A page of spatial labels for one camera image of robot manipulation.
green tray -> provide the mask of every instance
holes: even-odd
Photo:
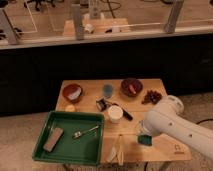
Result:
[[[76,131],[83,131],[99,124],[101,127],[78,139],[72,139]],[[55,127],[64,130],[63,135],[51,152],[43,149]],[[104,117],[102,114],[58,112],[49,113],[38,138],[32,158],[36,161],[98,165],[101,158]]]

wooden table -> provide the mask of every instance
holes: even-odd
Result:
[[[83,26],[86,24],[92,24],[94,26],[93,34],[105,34],[105,31],[110,29],[112,26],[120,26],[121,32],[129,32],[129,24],[126,18],[116,19],[84,19]],[[64,26],[63,36],[74,36],[75,29],[73,20],[67,20]]]
[[[62,96],[63,88],[71,83],[77,83],[81,85],[84,90],[82,100],[75,104],[77,111],[100,113],[96,107],[96,100],[100,100],[103,97],[103,85],[111,84],[114,91],[109,101],[118,103],[121,107],[128,111],[134,119],[132,121],[128,121],[125,118],[122,118],[119,124],[113,124],[109,121],[107,112],[103,112],[105,117],[105,128],[101,163],[106,163],[106,158],[113,146],[113,142],[118,138],[119,134],[123,134],[124,139],[124,162],[190,160],[191,153],[189,148],[165,134],[154,137],[153,145],[151,147],[137,143],[135,128],[138,122],[143,119],[143,114],[153,107],[152,104],[141,104],[147,90],[157,90],[163,96],[167,95],[164,85],[160,79],[141,79],[140,81],[143,84],[143,91],[135,98],[127,97],[121,93],[121,80],[63,81],[56,110],[64,111],[66,106],[69,105]]]

brown bowl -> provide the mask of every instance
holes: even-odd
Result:
[[[62,95],[68,102],[77,103],[82,98],[83,89],[78,84],[70,84],[64,87]]]
[[[136,97],[142,89],[142,83],[136,78],[126,78],[121,82],[121,91],[129,97]]]

metal spoon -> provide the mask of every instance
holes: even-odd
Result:
[[[86,134],[86,133],[88,133],[88,132],[91,132],[91,131],[93,131],[93,130],[95,130],[95,129],[98,129],[99,127],[100,127],[100,125],[96,125],[96,126],[94,126],[93,128],[88,129],[88,130],[83,131],[83,132],[77,131],[77,132],[75,132],[75,133],[73,134],[72,138],[73,138],[73,139],[80,138],[80,137],[83,136],[84,134]]]

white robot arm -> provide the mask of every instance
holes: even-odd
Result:
[[[213,131],[179,117],[183,110],[177,97],[163,98],[145,114],[141,132],[149,136],[165,133],[213,159]]]

